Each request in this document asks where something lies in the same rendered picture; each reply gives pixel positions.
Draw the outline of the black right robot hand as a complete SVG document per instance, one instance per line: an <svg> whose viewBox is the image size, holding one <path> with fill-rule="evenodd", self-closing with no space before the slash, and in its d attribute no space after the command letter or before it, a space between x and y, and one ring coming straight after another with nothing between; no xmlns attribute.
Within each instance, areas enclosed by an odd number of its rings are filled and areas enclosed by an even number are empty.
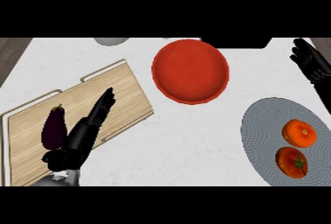
<svg viewBox="0 0 331 224"><path fill-rule="evenodd" d="M290 59L311 81L326 109L331 114L331 64L323 53L302 38L295 39Z"/></svg>

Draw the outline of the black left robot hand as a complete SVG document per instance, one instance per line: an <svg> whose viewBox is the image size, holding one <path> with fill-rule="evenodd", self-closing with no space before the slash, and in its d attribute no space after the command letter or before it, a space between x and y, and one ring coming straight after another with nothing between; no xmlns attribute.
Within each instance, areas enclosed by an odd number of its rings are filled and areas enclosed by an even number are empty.
<svg viewBox="0 0 331 224"><path fill-rule="evenodd" d="M113 88L100 97L89 115L83 117L73 130L67 132L67 140L63 147L48 150L42 161L48 163L52 172L79 170L85 164L100 135L100 128L116 104Z"/></svg>

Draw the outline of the orange round squash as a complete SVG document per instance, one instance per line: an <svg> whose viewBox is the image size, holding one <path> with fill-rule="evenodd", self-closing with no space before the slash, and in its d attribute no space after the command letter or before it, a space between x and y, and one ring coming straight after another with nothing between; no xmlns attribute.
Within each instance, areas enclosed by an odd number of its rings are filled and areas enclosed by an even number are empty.
<svg viewBox="0 0 331 224"><path fill-rule="evenodd" d="M283 127L284 140L299 148L308 148L317 143L317 130L302 120L293 119Z"/></svg>

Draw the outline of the grey round placemat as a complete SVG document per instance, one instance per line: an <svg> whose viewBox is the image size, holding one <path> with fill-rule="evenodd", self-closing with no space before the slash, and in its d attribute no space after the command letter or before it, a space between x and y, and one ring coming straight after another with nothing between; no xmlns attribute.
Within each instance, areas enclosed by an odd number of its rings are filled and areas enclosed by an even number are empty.
<svg viewBox="0 0 331 224"><path fill-rule="evenodd" d="M315 144L299 149L308 159L302 178L290 178L275 162L278 150L292 147L283 127L293 119L309 123L317 132ZM271 186L331 186L331 129L302 104L277 97L259 100L244 113L242 134L253 168Z"/></svg>

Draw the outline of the red bowl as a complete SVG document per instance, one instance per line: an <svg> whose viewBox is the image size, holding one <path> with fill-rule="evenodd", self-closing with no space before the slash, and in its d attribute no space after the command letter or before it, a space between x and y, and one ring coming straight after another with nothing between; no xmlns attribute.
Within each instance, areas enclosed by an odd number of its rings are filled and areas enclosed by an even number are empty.
<svg viewBox="0 0 331 224"><path fill-rule="evenodd" d="M224 54L196 39L176 40L160 49L151 72L163 94L178 103L190 105L216 99L231 78Z"/></svg>

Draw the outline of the dark purple eggplant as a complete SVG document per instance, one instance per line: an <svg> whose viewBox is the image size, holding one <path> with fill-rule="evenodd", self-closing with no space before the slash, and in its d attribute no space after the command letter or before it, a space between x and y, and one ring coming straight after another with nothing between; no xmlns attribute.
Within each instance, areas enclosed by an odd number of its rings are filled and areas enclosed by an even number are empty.
<svg viewBox="0 0 331 224"><path fill-rule="evenodd" d="M69 127L66 123L66 109L58 105L51 109L42 131L42 144L48 150L57 150L69 137Z"/></svg>

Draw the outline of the wooden cutting board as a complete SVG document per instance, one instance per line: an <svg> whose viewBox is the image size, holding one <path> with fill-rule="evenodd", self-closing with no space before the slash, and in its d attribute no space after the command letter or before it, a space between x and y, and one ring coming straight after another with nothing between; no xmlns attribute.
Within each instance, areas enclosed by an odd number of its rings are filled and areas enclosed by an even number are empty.
<svg viewBox="0 0 331 224"><path fill-rule="evenodd" d="M42 161L48 152L42 144L42 130L51 109L64 107L66 123L73 128L89 115L109 89L114 90L116 104L98 133L95 145L101 146L154 114L125 59L83 76L70 89L51 91L0 114L0 186L30 186L51 174Z"/></svg>

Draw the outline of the grey round object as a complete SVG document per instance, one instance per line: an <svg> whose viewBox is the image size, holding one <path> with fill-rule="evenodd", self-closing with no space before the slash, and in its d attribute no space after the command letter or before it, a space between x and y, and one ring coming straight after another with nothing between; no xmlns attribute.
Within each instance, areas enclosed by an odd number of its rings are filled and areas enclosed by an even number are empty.
<svg viewBox="0 0 331 224"><path fill-rule="evenodd" d="M95 40L103 46L117 46L123 44L129 38L95 38Z"/></svg>

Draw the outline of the red tomato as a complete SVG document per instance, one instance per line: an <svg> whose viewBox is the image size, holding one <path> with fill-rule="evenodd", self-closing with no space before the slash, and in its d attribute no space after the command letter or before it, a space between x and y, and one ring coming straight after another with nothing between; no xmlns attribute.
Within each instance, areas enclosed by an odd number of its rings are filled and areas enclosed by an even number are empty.
<svg viewBox="0 0 331 224"><path fill-rule="evenodd" d="M275 162L283 173L293 179L302 179L308 174L308 159L301 150L283 147L275 154Z"/></svg>

